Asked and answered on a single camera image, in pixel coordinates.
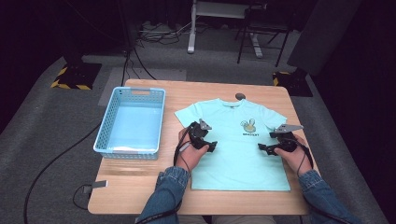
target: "t-shirt sleeve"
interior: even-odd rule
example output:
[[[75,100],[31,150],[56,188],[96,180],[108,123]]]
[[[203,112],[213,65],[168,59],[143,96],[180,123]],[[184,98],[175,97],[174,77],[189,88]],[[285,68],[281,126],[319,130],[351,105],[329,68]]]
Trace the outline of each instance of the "t-shirt sleeve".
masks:
[[[202,109],[199,104],[193,104],[178,110],[175,115],[183,127],[188,127],[192,122],[198,122],[202,118]]]
[[[264,118],[264,124],[270,130],[278,128],[281,124],[286,123],[286,117],[275,112],[274,110],[268,109],[265,106],[261,109],[262,117]]]

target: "sleeve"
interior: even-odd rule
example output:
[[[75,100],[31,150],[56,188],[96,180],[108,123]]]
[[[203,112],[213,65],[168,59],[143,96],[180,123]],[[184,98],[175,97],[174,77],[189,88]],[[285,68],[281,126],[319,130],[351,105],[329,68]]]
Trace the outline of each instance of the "sleeve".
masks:
[[[189,105],[188,107],[178,110],[175,112],[176,117],[183,125],[183,127],[189,126],[194,121],[199,121],[199,119],[203,116],[202,109],[199,103],[195,103],[193,105]]]
[[[261,113],[265,126],[267,126],[267,128],[270,130],[276,129],[281,124],[286,123],[286,117],[275,112],[274,110],[266,108],[265,106],[262,106]]]
[[[164,173],[160,173],[155,190],[149,197],[137,223],[147,217],[175,209],[183,198],[189,178],[190,174],[187,171],[176,166],[169,167]],[[150,223],[178,223],[177,213],[155,219]]]
[[[348,223],[360,224],[361,221],[354,217],[336,198],[334,191],[321,178],[317,171],[311,170],[299,177],[303,195],[310,204],[311,222],[315,223],[339,223],[321,213],[330,214],[341,218]]]

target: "handheld controller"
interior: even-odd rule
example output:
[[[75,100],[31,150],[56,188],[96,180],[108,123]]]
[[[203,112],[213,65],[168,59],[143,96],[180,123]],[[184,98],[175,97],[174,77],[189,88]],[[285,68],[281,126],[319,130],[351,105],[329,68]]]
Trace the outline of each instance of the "handheld controller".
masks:
[[[200,123],[197,123],[195,121],[190,125],[189,137],[191,140],[191,144],[198,149],[203,147],[204,145],[209,145],[209,149],[207,151],[213,152],[218,142],[209,143],[204,140],[204,137],[209,133],[208,130],[211,130],[212,128],[207,125],[206,122],[204,122],[202,119],[199,119],[199,121]]]
[[[259,143],[259,149],[265,150],[268,155],[277,156],[277,154],[275,153],[276,147],[279,147],[288,152],[293,152],[297,148],[297,146],[300,146],[303,149],[305,155],[308,157],[311,166],[314,167],[314,162],[312,160],[311,153],[309,152],[309,148],[299,143],[294,137],[294,134],[292,133],[292,131],[303,128],[303,125],[282,124],[272,133],[270,133],[270,136],[272,138],[276,138],[279,143],[272,146],[267,146]]]

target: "yellow and black tape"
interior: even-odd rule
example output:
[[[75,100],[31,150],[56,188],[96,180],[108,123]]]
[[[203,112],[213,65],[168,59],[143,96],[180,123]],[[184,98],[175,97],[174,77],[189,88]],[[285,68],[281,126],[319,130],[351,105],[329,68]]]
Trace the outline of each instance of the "yellow and black tape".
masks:
[[[58,76],[50,85],[51,88],[63,88],[63,89],[77,89],[77,90],[92,90],[92,84],[87,83],[85,78],[76,76],[75,72],[68,72],[67,65],[62,68]]]
[[[288,73],[288,72],[274,72],[273,73],[274,86],[279,86],[278,76],[281,76],[281,75],[290,75],[290,73]]]

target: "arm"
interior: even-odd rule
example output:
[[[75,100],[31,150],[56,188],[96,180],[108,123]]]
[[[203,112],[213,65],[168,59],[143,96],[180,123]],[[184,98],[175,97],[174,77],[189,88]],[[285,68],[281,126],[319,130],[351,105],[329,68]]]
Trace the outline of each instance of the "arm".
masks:
[[[182,139],[182,130],[178,134],[181,143],[189,142],[189,135]],[[148,199],[138,221],[158,214],[169,213],[170,215],[153,219],[150,223],[178,223],[177,206],[183,198],[184,191],[190,178],[190,171],[195,168],[202,156],[207,152],[209,146],[196,149],[189,145],[179,153],[176,165],[168,167],[164,172],[160,172],[154,192]]]
[[[305,144],[301,137],[298,135],[295,135],[295,137],[301,144]],[[275,153],[285,159],[290,168],[299,176],[303,195],[310,205],[312,223],[340,223],[330,217],[321,215],[321,212],[339,217],[345,221],[341,223],[361,223],[349,213],[336,198],[330,186],[311,167],[301,147],[297,147],[293,152],[276,148]]]

